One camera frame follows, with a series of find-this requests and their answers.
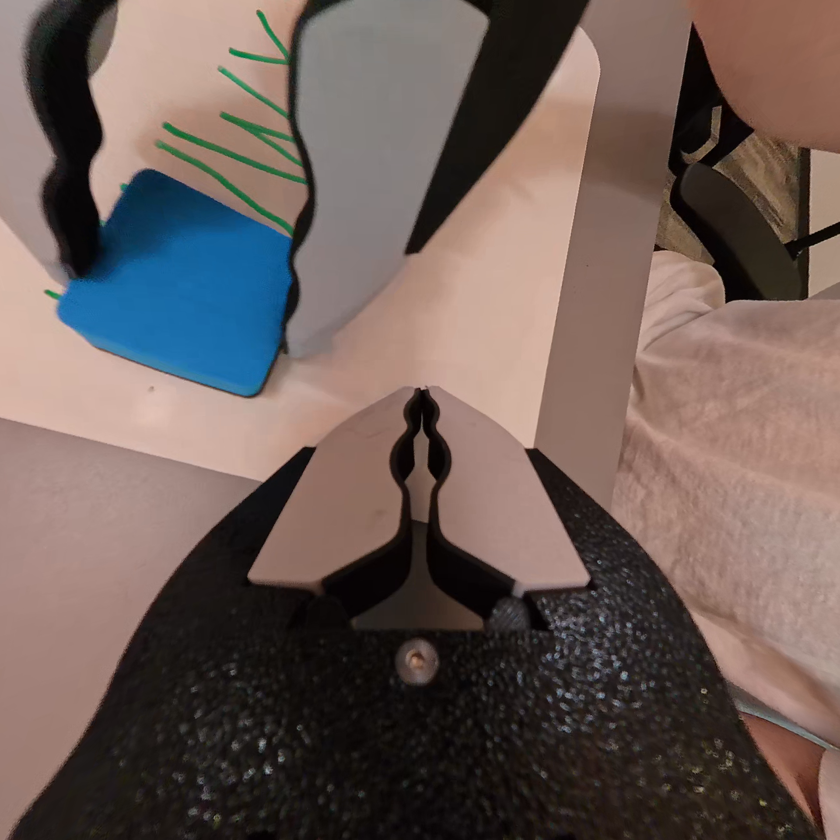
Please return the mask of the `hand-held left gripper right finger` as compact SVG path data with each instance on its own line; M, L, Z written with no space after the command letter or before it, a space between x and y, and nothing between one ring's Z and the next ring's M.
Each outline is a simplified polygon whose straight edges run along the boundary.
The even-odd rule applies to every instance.
M525 447L442 387L422 396L436 586L486 621L499 602L532 616L537 597L587 588L590 573Z

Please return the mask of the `white whiteboard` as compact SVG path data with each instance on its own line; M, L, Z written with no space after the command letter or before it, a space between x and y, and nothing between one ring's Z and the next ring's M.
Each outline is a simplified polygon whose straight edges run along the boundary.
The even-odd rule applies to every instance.
M600 62L577 25L519 130L423 249L263 390L222 392L99 350L57 316L101 230L152 169L288 235L308 200L290 117L307 2L118 2L90 78L102 128L90 170L100 246L52 279L2 220L2 419L232 476L267 478L299 448L401 386L441 385L533 445Z

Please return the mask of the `black office chair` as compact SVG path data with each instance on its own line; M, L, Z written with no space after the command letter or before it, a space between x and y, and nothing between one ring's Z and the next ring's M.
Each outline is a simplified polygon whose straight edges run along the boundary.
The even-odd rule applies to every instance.
M798 260L837 238L839 223L787 243L779 239L748 196L715 169L752 133L724 98L693 27L668 156L675 176L669 204L712 258L727 301L804 300Z

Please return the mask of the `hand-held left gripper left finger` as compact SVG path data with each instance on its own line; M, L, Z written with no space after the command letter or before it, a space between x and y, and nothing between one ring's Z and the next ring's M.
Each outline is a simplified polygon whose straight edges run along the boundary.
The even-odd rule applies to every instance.
M413 554L411 497L422 392L402 387L315 447L248 572L255 585L329 596L355 618L397 592Z

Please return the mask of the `blue whiteboard eraser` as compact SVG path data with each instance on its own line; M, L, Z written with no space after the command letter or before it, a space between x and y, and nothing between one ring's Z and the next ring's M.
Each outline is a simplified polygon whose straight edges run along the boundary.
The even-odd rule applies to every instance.
M280 351L291 238L168 175L134 174L57 316L99 350L237 396Z

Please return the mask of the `person's right forearm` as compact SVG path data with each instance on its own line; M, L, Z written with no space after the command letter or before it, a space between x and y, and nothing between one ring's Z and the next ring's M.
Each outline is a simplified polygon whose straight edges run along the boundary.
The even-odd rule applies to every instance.
M724 98L749 126L839 152L839 2L692 1Z

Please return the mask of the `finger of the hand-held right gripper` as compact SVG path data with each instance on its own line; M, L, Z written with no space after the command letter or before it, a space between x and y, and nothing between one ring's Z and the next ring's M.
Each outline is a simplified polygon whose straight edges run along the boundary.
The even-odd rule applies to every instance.
M489 18L461 1L307 2L290 52L290 120L308 179L290 266L293 359L399 273Z
M2 220L52 279L81 277L99 251L90 170L103 136L90 78L117 7L1 2Z

